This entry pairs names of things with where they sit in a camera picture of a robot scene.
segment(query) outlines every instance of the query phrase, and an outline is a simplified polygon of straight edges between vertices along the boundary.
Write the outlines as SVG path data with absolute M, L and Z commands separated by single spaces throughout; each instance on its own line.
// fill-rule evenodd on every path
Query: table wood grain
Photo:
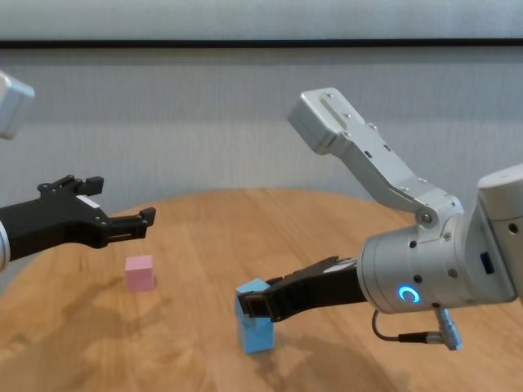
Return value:
M 357 256 L 372 234 L 411 224 L 376 203 L 305 190 L 192 194 L 151 203 L 146 239 L 39 256 L 0 299 L 0 390 L 521 391 L 520 303 L 455 310 L 461 352 L 380 341 L 368 304 L 294 316 L 276 347 L 247 355 L 235 288 L 327 256 Z M 157 288 L 129 293 L 127 256 L 151 254 Z M 431 312 L 386 315 L 386 333 L 434 329 Z

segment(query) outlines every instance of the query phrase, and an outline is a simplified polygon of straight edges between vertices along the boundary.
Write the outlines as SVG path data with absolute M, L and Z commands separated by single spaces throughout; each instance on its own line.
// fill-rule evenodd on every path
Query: blue light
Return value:
M 412 300 L 408 299 L 408 297 L 405 297 L 406 293 L 410 294 Z M 403 301 L 412 301 L 413 304 L 417 304 L 422 299 L 418 292 L 410 286 L 401 286 L 398 289 L 398 296 L 400 296 L 401 300 Z

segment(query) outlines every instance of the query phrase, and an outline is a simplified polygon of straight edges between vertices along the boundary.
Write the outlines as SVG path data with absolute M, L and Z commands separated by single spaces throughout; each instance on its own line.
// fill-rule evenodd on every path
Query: blue block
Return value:
M 247 314 L 244 314 L 242 307 L 239 304 L 238 295 L 245 292 L 263 292 L 270 286 L 261 279 L 254 279 L 249 283 L 245 283 L 243 286 L 236 288 L 235 293 L 235 314 L 239 321 L 245 324 L 247 327 L 253 329 L 259 329 L 265 327 L 267 324 L 271 324 L 269 317 L 257 317 L 251 318 Z
M 236 328 L 239 343 L 244 348 L 245 354 L 275 348 L 275 326 L 273 323 L 268 323 L 265 327 L 254 329 L 238 320 Z

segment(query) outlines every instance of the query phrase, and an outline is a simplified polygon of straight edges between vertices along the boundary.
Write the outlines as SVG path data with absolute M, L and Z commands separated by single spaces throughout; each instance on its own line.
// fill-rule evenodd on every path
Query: cable connector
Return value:
M 373 315 L 373 331 L 383 341 L 398 341 L 399 343 L 424 343 L 428 345 L 446 345 L 449 350 L 455 351 L 463 348 L 463 341 L 456 324 L 450 317 L 448 309 L 436 310 L 436 318 L 440 324 L 438 332 L 412 332 L 401 333 L 398 336 L 385 336 L 378 330 L 378 311 Z

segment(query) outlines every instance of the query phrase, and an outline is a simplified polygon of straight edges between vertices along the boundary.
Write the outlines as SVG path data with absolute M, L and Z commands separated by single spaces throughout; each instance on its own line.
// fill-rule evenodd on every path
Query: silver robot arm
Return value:
M 15 137 L 33 99 L 32 87 L 0 71 L 0 138 Z
M 376 309 L 373 329 L 380 338 L 442 343 L 457 350 L 462 342 L 449 309 L 523 297 L 523 265 L 517 262 L 523 254 L 518 238 L 518 228 L 523 228 L 523 165 L 482 179 L 476 207 L 465 214 L 457 198 L 416 176 L 339 91 L 302 93 L 289 121 L 316 153 L 339 158 L 377 202 L 415 216 L 412 227 L 369 238 L 356 262 L 337 261 L 322 271 L 337 278 L 331 271 L 352 270 L 346 272 L 345 282 L 359 286 Z M 355 273 L 357 282 L 352 278 Z M 248 306 L 248 295 L 241 299 L 244 312 L 256 315 Z M 338 303 L 357 301 L 354 295 Z M 266 303 L 277 308 L 277 301 Z M 435 311 L 438 332 L 383 336 L 377 329 L 378 312 L 424 310 Z
M 34 98 L 33 88 L 0 72 L 0 138 L 12 139 Z M 0 272 L 10 261 L 81 243 L 92 248 L 144 238 L 154 223 L 152 207 L 132 216 L 108 217 L 88 196 L 100 194 L 102 177 L 72 175 L 38 186 L 39 198 L 0 207 Z

